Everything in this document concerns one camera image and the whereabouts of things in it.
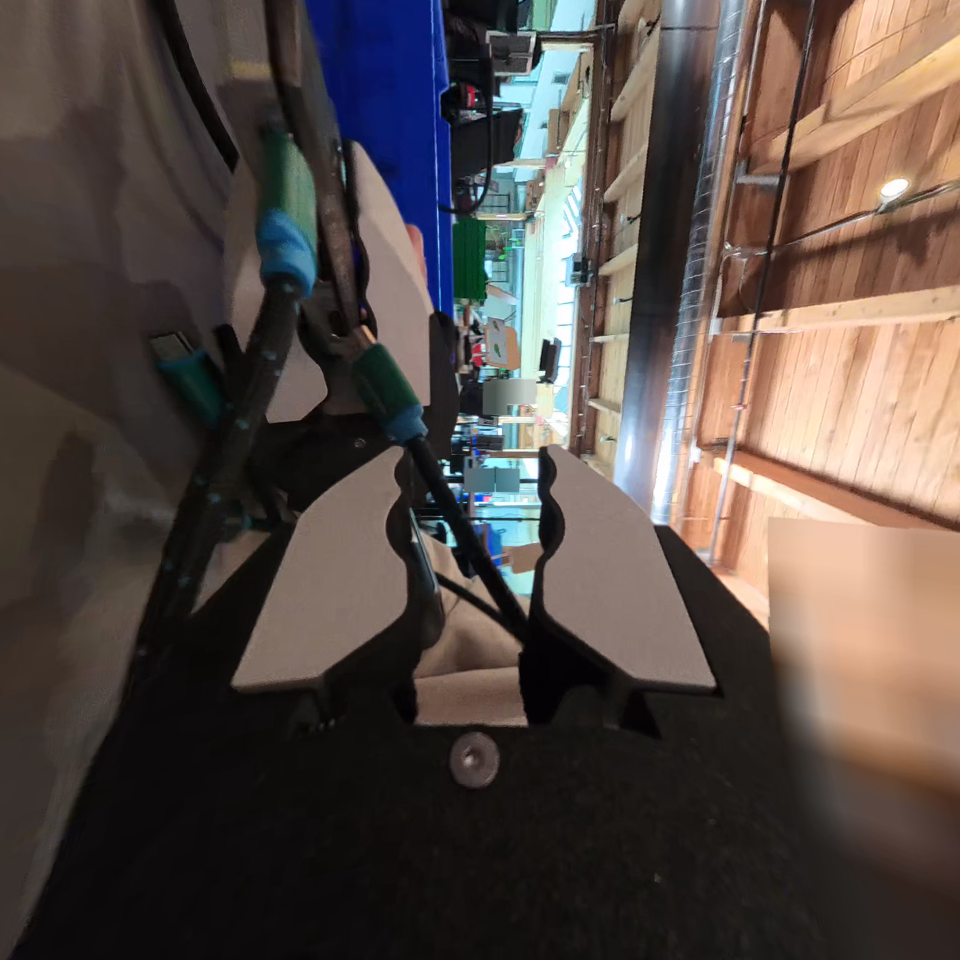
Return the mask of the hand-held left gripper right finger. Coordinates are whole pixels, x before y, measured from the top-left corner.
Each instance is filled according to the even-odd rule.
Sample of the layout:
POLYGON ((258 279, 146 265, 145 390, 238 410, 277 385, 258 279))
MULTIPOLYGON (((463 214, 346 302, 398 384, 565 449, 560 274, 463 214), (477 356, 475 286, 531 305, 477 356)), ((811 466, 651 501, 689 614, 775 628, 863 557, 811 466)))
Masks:
POLYGON ((541 502, 519 686, 532 726, 573 690, 603 722, 632 720, 647 692, 715 695, 718 681, 648 513, 569 450, 538 452, 541 502))

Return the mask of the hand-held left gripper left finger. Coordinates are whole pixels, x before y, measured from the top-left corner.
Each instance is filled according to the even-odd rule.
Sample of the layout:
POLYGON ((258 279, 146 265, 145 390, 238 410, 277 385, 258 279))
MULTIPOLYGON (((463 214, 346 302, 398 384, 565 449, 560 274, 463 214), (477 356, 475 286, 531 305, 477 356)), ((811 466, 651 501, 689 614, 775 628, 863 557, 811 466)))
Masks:
POLYGON ((239 693, 307 690, 342 713, 354 690, 417 715, 421 537, 406 452, 390 446, 322 493, 295 522, 231 678, 239 693))

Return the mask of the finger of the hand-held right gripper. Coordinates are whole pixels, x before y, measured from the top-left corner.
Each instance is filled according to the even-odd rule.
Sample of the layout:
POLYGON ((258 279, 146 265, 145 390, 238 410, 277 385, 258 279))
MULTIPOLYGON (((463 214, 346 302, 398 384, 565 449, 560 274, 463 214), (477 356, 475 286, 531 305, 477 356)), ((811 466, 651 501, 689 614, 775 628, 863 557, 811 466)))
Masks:
MULTIPOLYGON (((248 345, 265 294, 255 236, 257 214, 255 177, 249 165, 239 161, 225 208, 223 297, 225 319, 241 351, 248 345)), ((282 375, 267 411, 268 422, 298 422, 323 402, 327 394, 323 372, 308 356, 299 333, 294 331, 282 375)))
POLYGON ((366 150, 351 142, 357 228, 366 252, 366 304, 375 338, 390 352, 423 407, 431 402, 430 318, 434 312, 419 254, 401 210, 366 150))

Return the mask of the black braided cable blue plugs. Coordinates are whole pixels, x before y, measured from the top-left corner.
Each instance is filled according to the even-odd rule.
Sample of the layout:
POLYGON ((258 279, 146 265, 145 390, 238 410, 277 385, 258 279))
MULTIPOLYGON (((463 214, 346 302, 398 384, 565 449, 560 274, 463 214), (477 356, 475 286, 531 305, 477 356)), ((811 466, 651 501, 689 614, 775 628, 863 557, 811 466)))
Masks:
POLYGON ((401 367, 384 344, 373 340, 358 347, 350 375, 358 396, 384 434, 409 451, 444 522, 498 609, 504 628, 525 644, 530 638, 528 616, 451 491, 427 439, 424 407, 401 367))

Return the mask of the black braided cable green plugs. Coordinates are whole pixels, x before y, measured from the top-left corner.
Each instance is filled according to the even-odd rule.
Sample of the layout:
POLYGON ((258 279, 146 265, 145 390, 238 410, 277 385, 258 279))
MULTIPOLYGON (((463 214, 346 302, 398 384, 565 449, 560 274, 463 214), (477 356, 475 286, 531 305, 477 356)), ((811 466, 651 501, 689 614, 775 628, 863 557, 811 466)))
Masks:
POLYGON ((164 543, 143 611, 129 685, 148 675, 163 642, 193 609, 225 510, 241 490, 258 432, 278 389, 302 300, 317 276, 317 211, 313 176, 290 134, 260 135, 255 223, 264 295, 239 361, 231 365, 216 430, 205 441, 164 543))

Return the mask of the blue storage bin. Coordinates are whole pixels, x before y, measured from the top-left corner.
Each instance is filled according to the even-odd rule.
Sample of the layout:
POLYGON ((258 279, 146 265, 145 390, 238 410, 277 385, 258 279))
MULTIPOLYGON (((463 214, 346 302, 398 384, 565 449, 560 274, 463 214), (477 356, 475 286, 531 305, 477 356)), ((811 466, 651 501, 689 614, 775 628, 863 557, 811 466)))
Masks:
POLYGON ((306 1, 339 128, 423 237, 434 305, 453 312, 450 87, 440 1, 306 1))

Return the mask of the stack of green bins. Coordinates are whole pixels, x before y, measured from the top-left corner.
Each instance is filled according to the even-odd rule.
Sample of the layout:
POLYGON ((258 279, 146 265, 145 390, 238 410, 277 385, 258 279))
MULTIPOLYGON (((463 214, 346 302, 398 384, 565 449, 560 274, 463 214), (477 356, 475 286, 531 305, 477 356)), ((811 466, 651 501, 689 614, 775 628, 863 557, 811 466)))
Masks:
POLYGON ((462 217, 452 225, 453 297, 458 302, 483 305, 487 298, 487 222, 462 217))

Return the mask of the wooden board green leaves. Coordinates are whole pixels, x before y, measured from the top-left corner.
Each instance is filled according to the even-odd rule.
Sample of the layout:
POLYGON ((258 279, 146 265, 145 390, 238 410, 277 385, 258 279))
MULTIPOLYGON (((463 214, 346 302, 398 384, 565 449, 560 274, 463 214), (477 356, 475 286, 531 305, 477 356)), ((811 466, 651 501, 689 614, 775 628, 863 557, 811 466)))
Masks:
POLYGON ((522 366, 518 331, 503 319, 492 318, 484 326, 484 366, 511 372, 522 366))

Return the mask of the person's beige hoodie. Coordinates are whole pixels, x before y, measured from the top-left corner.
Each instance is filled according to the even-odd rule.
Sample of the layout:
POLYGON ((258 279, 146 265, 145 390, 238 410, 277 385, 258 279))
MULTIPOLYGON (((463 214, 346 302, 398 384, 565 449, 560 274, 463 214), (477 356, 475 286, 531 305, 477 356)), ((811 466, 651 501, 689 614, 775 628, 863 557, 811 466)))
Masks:
POLYGON ((526 727, 520 688, 521 643, 485 612, 447 587, 437 642, 414 670, 422 727, 526 727))

